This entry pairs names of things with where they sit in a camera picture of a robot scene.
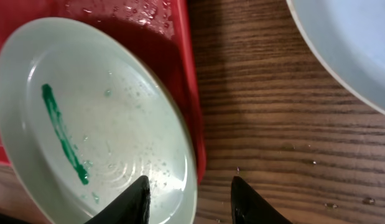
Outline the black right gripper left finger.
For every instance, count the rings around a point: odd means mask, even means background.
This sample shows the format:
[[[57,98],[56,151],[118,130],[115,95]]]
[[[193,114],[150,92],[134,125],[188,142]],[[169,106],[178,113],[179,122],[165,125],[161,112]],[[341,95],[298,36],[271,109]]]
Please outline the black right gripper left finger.
[[[85,224],[148,224],[150,203],[149,178],[142,175]]]

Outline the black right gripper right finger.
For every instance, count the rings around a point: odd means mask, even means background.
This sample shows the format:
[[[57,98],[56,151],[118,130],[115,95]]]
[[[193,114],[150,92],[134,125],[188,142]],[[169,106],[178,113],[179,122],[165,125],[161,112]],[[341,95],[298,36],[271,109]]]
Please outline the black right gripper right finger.
[[[233,224],[292,224],[239,176],[231,183],[231,213]]]

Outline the white plate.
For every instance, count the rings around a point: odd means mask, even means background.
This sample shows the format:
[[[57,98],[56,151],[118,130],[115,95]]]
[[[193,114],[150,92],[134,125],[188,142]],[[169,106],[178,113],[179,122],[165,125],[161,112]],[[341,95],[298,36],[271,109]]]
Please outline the white plate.
[[[197,168],[188,128],[155,74],[100,30],[28,22],[0,51],[0,138],[52,223],[84,223],[149,179],[150,223],[192,223]]]
[[[385,115],[385,0],[286,0],[314,56],[344,88]]]

